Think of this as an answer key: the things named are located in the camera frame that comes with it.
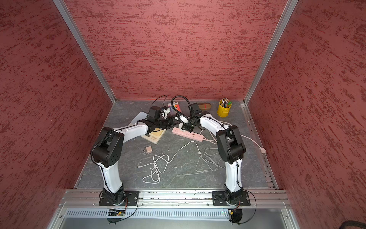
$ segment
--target gray marble floor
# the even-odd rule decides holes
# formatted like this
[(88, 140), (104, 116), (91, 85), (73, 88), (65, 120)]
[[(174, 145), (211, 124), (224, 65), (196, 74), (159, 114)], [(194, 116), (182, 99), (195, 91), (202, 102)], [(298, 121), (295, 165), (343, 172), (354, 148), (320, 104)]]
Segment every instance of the gray marble floor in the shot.
[[(221, 118), (217, 115), (217, 101), (208, 101), (211, 103), (212, 108), (209, 112), (218, 120), (229, 122), (236, 125), (240, 133), (249, 136), (249, 129), (247, 123), (244, 120), (243, 112), (238, 101), (234, 101), (230, 114), (226, 118)], [(155, 106), (161, 106), (162, 101), (157, 101)], [(187, 104), (185, 101), (179, 102), (183, 112), (187, 110)], [(148, 112), (151, 101), (117, 101), (114, 105), (112, 112), (105, 123), (105, 126), (111, 128), (117, 128), (127, 126), (131, 120), (138, 115), (141, 111)], [(194, 132), (199, 133), (200, 130), (195, 128)], [(212, 139), (208, 130), (202, 132), (202, 134)], [(153, 165), (138, 168), (140, 165), (145, 165), (153, 162), (153, 155), (168, 154), (170, 159), (177, 152), (179, 148), (190, 142), (191, 140), (185, 137), (180, 137), (172, 133), (172, 129), (167, 130), (162, 136), (158, 144), (153, 144), (141, 137), (134, 138), (123, 144), (122, 156), (118, 162), (118, 170), (120, 178), (124, 187), (127, 189), (148, 189), (148, 188), (222, 188), (225, 179), (225, 169), (218, 169), (215, 172), (207, 172), (197, 175), (178, 176), (178, 174), (195, 173), (195, 167), (198, 161), (197, 147), (194, 143), (184, 147), (168, 164), (166, 171), (160, 174), (160, 182), (158, 184), (147, 184), (142, 181), (142, 178), (150, 175)], [(246, 188), (266, 188), (267, 183), (265, 176), (262, 172), (259, 159), (255, 152), (256, 145), (250, 140), (243, 138), (246, 146), (246, 153), (241, 167), (242, 184)], [(217, 153), (216, 145), (203, 141), (197, 142), (200, 151), (205, 151), (209, 155)], [(146, 146), (152, 146), (153, 152), (150, 154), (143, 153), (143, 149)], [(217, 154), (212, 157), (214, 161), (218, 162), (220, 156)], [(165, 167), (165, 162), (160, 160), (157, 162), (161, 171)], [(201, 159), (198, 170), (208, 169), (207, 164)], [(150, 178), (146, 178), (145, 181), (152, 181)], [(87, 163), (82, 178), (77, 188), (102, 188), (103, 181), (100, 169), (91, 161)]]

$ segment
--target plug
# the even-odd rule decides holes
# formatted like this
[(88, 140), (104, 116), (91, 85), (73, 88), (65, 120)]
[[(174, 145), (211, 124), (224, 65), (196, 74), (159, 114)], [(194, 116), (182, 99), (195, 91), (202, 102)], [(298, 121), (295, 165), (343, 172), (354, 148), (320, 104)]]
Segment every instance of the plug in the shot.
[(151, 148), (151, 146), (148, 146), (148, 147), (145, 147), (145, 149), (142, 152), (149, 154), (149, 153), (153, 152), (153, 149)]

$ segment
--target wall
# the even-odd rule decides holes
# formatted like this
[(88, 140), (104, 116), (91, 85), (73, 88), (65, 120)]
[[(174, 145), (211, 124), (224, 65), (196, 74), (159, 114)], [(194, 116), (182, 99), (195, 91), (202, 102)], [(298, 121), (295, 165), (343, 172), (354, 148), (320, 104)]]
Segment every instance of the wall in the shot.
[(0, 228), (45, 228), (111, 108), (52, 0), (0, 3)]
[(365, 1), (299, 1), (250, 100), (301, 228), (366, 222), (365, 45)]
[(118, 99), (244, 99), (287, 0), (65, 0)]

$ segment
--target electrical outlet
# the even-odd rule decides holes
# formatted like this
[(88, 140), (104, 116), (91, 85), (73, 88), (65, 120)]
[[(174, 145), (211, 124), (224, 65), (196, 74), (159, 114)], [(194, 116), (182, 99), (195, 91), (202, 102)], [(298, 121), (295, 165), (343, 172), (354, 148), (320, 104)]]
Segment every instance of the electrical outlet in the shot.
[(193, 133), (193, 132), (190, 133), (186, 130), (181, 130), (177, 127), (174, 127), (172, 132), (173, 132), (173, 134), (176, 134), (176, 135), (179, 135), (179, 136), (182, 136), (182, 137), (186, 137), (186, 138), (189, 138), (189, 139), (192, 139), (192, 140), (195, 140), (195, 141), (199, 141), (199, 142), (203, 141), (203, 135)]

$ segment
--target metal vent grille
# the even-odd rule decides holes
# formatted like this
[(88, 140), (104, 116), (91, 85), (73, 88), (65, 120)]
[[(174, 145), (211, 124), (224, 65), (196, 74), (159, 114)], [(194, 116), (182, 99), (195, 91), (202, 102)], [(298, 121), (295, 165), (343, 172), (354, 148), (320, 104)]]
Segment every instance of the metal vent grille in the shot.
[(108, 209), (69, 208), (65, 214), (67, 218), (105, 218)]
[[(135, 209), (127, 209), (125, 216), (107, 216), (108, 209), (69, 208), (65, 218), (125, 218), (134, 213)], [(210, 219), (227, 220), (227, 209), (137, 209), (130, 218), (164, 218), (164, 219)]]

